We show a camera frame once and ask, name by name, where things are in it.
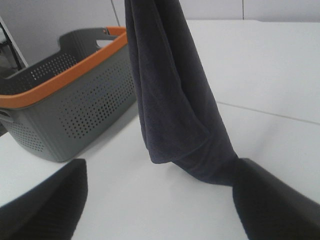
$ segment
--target white wall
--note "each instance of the white wall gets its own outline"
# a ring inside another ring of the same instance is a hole
[[[57,52],[59,36],[117,25],[110,0],[0,0],[0,16],[29,65]]]
[[[113,0],[121,25],[125,25],[124,0]],[[180,0],[187,19],[242,19],[242,0]]]
[[[117,25],[112,0],[0,0],[3,18],[27,63],[58,50],[60,35],[78,28]],[[320,22],[320,0],[180,0],[187,19]],[[125,25],[124,0],[113,0]]]
[[[244,19],[320,22],[320,0],[244,0]]]
[[[113,0],[121,25],[124,0]],[[320,0],[180,0],[187,19],[320,22]]]

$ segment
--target white table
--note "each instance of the white table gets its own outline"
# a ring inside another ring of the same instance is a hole
[[[188,23],[238,155],[320,203],[320,23]],[[64,165],[9,134],[0,154],[0,206]],[[73,240],[247,239],[230,187],[151,163],[136,104],[78,157],[87,160],[89,193]]]

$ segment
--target perforated holes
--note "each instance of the perforated holes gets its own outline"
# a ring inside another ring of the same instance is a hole
[[[28,127],[21,123],[11,122],[4,122],[3,125],[18,143],[38,152],[44,150],[45,146],[37,134]]]
[[[132,94],[129,60],[123,58],[61,101],[60,122],[69,138],[81,139],[99,128]]]
[[[62,73],[77,63],[76,58],[70,53],[61,53],[54,58],[40,62],[30,69],[25,69],[16,77],[8,81],[1,89],[2,94],[13,95],[28,91],[50,78]]]

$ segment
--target dark fabric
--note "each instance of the dark fabric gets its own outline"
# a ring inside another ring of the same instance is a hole
[[[320,205],[249,159],[238,162],[233,200],[250,240],[320,239]]]
[[[153,163],[232,184],[238,159],[178,0],[125,0],[142,136]]]
[[[125,0],[141,131],[152,162],[233,186],[250,240],[320,240],[319,205],[230,143],[178,0]]]
[[[5,129],[5,127],[0,122],[0,137],[5,133],[7,133],[7,129]]]
[[[87,194],[86,162],[72,160],[0,208],[0,240],[70,240]]]

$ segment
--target gray laundry basket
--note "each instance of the gray laundry basket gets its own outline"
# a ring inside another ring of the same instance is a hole
[[[54,56],[0,79],[0,122],[26,150],[55,162],[73,158],[136,100],[124,27],[71,36]],[[97,39],[114,40],[100,49]]]

